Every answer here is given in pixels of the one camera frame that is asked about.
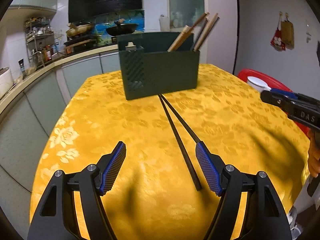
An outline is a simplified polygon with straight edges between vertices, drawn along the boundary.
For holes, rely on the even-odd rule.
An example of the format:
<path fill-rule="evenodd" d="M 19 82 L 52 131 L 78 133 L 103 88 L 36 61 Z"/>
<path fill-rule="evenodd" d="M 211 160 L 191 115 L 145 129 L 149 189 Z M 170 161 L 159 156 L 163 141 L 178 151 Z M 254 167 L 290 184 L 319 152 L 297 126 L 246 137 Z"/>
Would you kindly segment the right hand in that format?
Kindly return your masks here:
<path fill-rule="evenodd" d="M 310 146 L 308 150 L 308 169 L 310 175 L 313 176 L 313 178 L 317 178 L 320 173 L 320 153 L 319 147 L 315 141 L 315 132 L 310 129 L 308 132 L 308 137 L 310 139 Z"/>

